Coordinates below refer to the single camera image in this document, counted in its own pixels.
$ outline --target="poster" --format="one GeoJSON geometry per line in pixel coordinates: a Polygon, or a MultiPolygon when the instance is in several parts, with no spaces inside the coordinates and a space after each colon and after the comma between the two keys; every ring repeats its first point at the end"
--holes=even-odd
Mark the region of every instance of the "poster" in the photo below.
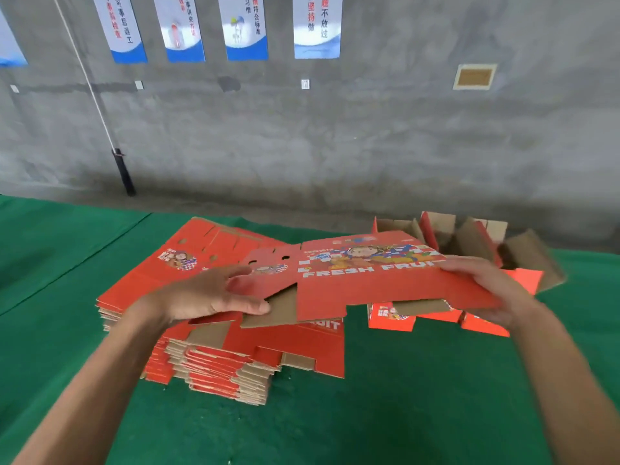
{"type": "Polygon", "coordinates": [[[146,62],[131,0],[93,1],[114,61],[118,64],[146,62]]]}
{"type": "Polygon", "coordinates": [[[293,0],[296,59],[340,57],[342,0],[293,0]]]}
{"type": "Polygon", "coordinates": [[[204,62],[194,0],[154,0],[168,61],[204,62]]]}
{"type": "Polygon", "coordinates": [[[28,65],[26,57],[17,45],[17,40],[0,9],[0,67],[23,67],[28,65]]]}
{"type": "Polygon", "coordinates": [[[267,60],[269,53],[263,0],[218,1],[228,60],[267,60]]]}

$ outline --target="person's left hand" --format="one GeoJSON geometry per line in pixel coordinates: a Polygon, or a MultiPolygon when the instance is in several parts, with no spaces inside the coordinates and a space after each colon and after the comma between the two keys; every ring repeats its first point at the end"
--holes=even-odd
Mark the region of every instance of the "person's left hand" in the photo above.
{"type": "Polygon", "coordinates": [[[147,305],[148,310],[160,311],[170,325],[219,312],[262,315],[271,310],[266,301],[226,290],[229,279],[251,272],[250,266],[242,265],[212,268],[154,291],[142,297],[136,305],[147,305]]]}

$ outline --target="green tablecloth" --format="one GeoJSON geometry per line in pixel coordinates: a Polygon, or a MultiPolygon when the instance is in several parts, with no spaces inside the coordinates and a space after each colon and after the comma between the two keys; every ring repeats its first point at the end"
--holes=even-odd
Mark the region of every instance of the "green tablecloth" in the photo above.
{"type": "MultiPolygon", "coordinates": [[[[0,464],[103,339],[95,298],[190,216],[0,196],[0,464]]],[[[216,219],[295,243],[332,234],[216,219]]],[[[541,296],[620,403],[620,257],[555,251],[569,282],[541,296]]],[[[285,367],[267,406],[141,381],[111,464],[550,463],[510,339],[346,317],[346,379],[285,367]]]]}

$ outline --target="wall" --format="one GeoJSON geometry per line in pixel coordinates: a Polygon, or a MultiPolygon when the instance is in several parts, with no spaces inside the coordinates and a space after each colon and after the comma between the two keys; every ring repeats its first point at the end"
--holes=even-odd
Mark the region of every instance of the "wall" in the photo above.
{"type": "MultiPolygon", "coordinates": [[[[144,65],[112,61],[92,0],[61,5],[139,195],[618,235],[620,0],[344,0],[321,61],[293,59],[291,0],[265,0],[270,60],[237,63],[197,0],[203,64],[168,63],[152,0],[132,2],[144,65]],[[467,62],[499,63],[490,92],[452,91],[467,62]]],[[[0,4],[30,63],[0,70],[0,192],[120,196],[53,0],[0,4]]]]}

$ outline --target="person's right hand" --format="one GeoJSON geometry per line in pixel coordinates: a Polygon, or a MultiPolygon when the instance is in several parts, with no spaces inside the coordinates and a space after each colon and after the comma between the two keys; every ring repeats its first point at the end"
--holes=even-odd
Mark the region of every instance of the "person's right hand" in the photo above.
{"type": "Polygon", "coordinates": [[[516,328],[532,310],[544,307],[519,282],[486,259],[455,256],[445,261],[437,261],[436,264],[445,271],[471,275],[482,287],[498,297],[502,301],[499,308],[469,310],[468,312],[503,326],[509,331],[516,328]]]}

